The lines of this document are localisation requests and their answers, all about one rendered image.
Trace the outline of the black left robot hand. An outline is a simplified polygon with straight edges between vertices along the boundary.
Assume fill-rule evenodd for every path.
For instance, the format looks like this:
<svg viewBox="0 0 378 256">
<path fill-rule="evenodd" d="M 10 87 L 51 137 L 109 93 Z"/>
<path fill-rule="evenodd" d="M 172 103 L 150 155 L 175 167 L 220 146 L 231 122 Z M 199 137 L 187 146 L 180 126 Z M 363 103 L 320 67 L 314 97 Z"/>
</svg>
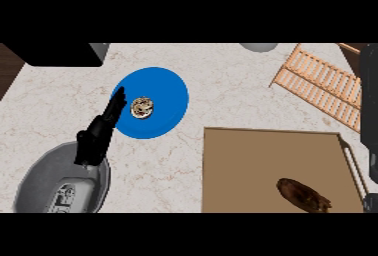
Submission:
<svg viewBox="0 0 378 256">
<path fill-rule="evenodd" d="M 102 115 L 97 115 L 85 130 L 76 133 L 76 156 L 73 163 L 97 166 L 106 156 L 113 128 L 127 104 L 124 88 L 119 87 L 110 97 Z"/>
</svg>

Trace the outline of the wooden slatted tiered shelf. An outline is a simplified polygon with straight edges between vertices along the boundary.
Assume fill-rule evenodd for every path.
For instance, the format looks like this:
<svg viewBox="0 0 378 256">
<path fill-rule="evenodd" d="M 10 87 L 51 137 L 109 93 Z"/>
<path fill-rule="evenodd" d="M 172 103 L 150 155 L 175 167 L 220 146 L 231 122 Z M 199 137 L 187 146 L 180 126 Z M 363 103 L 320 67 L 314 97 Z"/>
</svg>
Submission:
<svg viewBox="0 0 378 256">
<path fill-rule="evenodd" d="M 270 84 L 277 84 L 351 130 L 360 132 L 360 78 L 296 44 Z"/>
</svg>

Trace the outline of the dark grey rounded object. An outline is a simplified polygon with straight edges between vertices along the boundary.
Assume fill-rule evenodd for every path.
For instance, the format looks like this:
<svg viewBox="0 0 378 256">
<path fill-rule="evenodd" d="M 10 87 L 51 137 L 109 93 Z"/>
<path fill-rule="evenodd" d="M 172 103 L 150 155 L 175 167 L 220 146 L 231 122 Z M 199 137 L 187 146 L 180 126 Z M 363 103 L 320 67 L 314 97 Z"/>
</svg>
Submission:
<svg viewBox="0 0 378 256">
<path fill-rule="evenodd" d="M 367 193 L 363 198 L 363 212 L 378 213 L 378 193 Z"/>
</svg>

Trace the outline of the black box appliance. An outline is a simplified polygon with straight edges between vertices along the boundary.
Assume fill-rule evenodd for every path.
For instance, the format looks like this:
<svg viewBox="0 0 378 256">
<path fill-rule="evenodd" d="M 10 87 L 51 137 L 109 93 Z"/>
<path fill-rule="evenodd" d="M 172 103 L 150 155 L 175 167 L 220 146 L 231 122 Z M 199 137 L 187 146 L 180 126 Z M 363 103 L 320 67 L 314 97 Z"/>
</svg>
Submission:
<svg viewBox="0 0 378 256">
<path fill-rule="evenodd" d="M 35 67 L 100 67 L 109 43 L 10 43 L 4 46 Z"/>
</svg>

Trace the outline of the tall dark grey appliance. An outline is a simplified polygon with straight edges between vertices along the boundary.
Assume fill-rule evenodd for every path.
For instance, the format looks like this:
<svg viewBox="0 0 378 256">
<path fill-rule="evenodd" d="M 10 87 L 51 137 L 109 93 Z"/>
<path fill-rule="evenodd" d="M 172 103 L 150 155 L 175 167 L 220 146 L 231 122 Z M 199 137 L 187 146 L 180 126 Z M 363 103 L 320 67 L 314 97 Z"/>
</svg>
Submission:
<svg viewBox="0 0 378 256">
<path fill-rule="evenodd" d="M 369 177 L 378 184 L 378 43 L 369 43 L 360 52 L 360 80 L 360 141 L 369 150 Z"/>
</svg>

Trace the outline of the brown speckled cupcake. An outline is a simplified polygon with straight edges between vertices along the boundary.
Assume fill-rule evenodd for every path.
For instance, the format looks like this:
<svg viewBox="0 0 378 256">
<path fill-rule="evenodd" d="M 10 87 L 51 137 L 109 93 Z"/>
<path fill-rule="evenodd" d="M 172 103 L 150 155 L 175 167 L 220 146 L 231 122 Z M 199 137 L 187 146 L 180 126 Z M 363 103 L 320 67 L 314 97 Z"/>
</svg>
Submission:
<svg viewBox="0 0 378 256">
<path fill-rule="evenodd" d="M 147 97 L 138 97 L 133 100 L 130 106 L 131 116 L 137 119 L 144 119 L 152 115 L 153 112 L 153 101 Z"/>
</svg>

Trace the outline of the blue round plate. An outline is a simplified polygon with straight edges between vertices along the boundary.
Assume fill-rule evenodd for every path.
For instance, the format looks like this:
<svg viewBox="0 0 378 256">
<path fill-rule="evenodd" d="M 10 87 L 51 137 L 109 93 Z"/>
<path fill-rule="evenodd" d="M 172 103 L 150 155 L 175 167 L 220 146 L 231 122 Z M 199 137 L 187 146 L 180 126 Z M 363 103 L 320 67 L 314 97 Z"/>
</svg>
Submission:
<svg viewBox="0 0 378 256">
<path fill-rule="evenodd" d="M 113 88 L 124 88 L 127 105 L 116 123 L 118 131 L 135 139 L 152 139 L 164 135 L 178 124 L 189 105 L 189 92 L 180 76 L 161 67 L 146 67 L 131 72 Z M 138 119 L 131 115 L 133 101 L 152 100 L 152 114 Z"/>
</svg>

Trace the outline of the grey round bowl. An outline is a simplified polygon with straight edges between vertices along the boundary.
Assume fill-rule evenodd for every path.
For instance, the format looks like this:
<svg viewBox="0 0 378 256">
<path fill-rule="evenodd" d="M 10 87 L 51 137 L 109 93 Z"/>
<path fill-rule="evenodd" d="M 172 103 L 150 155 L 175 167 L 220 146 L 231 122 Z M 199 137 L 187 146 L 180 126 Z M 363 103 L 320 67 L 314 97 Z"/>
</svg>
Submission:
<svg viewBox="0 0 378 256">
<path fill-rule="evenodd" d="M 242 43 L 240 46 L 252 52 L 264 53 L 271 51 L 276 48 L 277 44 L 276 43 Z"/>
</svg>

